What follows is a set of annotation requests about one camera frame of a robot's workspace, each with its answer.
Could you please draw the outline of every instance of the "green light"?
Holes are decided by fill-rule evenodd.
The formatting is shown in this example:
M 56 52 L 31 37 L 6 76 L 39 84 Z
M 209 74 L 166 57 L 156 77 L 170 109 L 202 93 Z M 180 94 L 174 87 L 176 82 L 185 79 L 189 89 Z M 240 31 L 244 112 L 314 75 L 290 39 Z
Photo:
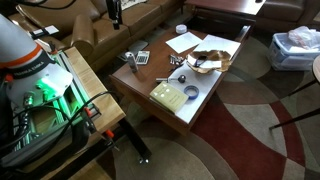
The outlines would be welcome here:
M 37 89 L 41 89 L 43 92 L 43 101 L 50 101 L 55 98 L 57 93 L 57 88 L 53 83 L 51 83 L 47 78 L 41 78 L 36 83 Z

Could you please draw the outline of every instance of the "patterned rug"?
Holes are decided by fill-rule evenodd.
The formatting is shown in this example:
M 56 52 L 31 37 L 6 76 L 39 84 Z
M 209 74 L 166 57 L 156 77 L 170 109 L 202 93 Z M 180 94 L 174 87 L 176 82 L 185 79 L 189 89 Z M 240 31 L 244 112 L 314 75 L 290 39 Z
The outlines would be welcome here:
M 187 136 L 124 99 L 152 156 L 140 164 L 123 138 L 120 151 L 106 152 L 98 164 L 118 180 L 320 179 L 320 116 L 269 130 L 320 107 L 317 84 L 287 96 L 313 76 L 273 70 L 266 58 L 271 38 L 253 33 Z

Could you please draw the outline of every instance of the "paper sheet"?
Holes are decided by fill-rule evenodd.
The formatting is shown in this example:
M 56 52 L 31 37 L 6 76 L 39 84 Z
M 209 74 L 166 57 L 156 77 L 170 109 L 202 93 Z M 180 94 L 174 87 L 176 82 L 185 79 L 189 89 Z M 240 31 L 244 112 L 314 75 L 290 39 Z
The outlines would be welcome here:
M 203 39 L 203 41 L 194 49 L 194 51 L 227 51 L 232 57 L 239 46 L 239 42 L 231 41 L 229 39 L 224 39 L 218 36 L 207 35 Z
M 175 37 L 166 43 L 175 50 L 178 54 L 182 53 L 183 51 L 192 48 L 193 46 L 198 45 L 201 43 L 202 40 L 192 34 L 191 32 L 184 33 L 178 37 Z

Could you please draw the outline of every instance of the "armchair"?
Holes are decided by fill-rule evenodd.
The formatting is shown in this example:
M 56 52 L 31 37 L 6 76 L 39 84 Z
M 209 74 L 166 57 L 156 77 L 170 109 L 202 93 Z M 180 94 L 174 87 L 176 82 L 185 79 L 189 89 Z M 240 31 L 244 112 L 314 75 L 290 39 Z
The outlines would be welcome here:
M 255 16 L 256 27 L 284 32 L 299 26 L 320 30 L 320 22 L 313 20 L 319 11 L 319 0 L 266 0 Z

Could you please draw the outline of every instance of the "brown leather couch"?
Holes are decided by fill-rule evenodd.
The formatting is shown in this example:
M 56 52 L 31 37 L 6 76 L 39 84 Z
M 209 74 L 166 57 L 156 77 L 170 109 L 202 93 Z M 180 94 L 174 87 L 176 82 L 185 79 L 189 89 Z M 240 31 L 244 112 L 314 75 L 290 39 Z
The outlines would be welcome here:
M 65 0 L 49 0 L 43 6 L 65 4 Z M 77 0 L 63 10 L 18 5 L 19 13 L 9 18 L 27 31 L 54 25 L 59 32 L 42 40 L 52 41 L 57 49 L 75 46 L 91 68 L 98 71 L 183 4 L 184 0 L 148 0 L 136 4 L 123 10 L 119 30 L 113 28 L 105 0 Z
M 299 26 L 320 30 L 320 22 L 313 21 L 319 11 L 319 0 L 266 0 L 255 17 L 256 27 L 283 32 Z

